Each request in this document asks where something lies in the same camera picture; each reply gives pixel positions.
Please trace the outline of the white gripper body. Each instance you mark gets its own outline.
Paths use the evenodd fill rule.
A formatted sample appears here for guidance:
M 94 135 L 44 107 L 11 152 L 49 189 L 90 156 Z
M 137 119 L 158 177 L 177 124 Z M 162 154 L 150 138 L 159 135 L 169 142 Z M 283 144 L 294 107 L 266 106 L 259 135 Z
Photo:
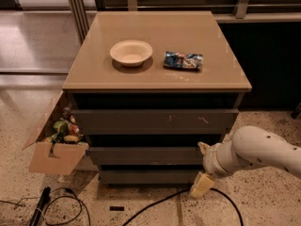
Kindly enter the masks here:
M 228 141 L 210 146 L 207 154 L 203 155 L 202 165 L 211 176 L 225 178 L 240 168 L 240 161 L 232 148 L 232 142 Z

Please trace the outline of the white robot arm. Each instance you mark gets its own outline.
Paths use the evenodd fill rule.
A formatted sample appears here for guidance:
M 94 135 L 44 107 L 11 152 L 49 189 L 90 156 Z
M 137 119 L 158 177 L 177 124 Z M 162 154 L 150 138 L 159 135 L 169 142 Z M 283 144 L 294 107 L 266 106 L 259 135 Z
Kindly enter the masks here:
M 301 178 L 301 148 L 283 137 L 256 126 L 239 128 L 226 143 L 209 146 L 199 142 L 204 172 L 199 172 L 190 188 L 194 199 L 213 188 L 215 180 L 240 170 L 274 167 Z

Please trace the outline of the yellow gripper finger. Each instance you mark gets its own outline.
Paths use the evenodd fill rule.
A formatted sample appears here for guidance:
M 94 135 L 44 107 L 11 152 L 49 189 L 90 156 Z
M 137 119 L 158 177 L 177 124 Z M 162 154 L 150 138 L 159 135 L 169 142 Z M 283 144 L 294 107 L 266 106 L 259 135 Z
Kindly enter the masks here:
M 198 143 L 198 146 L 199 146 L 200 151 L 201 151 L 201 153 L 202 153 L 203 155 L 206 155 L 207 152 L 208 152 L 208 150 L 210 149 L 210 146 L 209 146 L 207 143 L 202 142 L 202 141 L 200 141 L 200 142 Z
M 190 188 L 189 195 L 194 199 L 200 199 L 215 184 L 215 178 L 208 173 L 199 172 Z

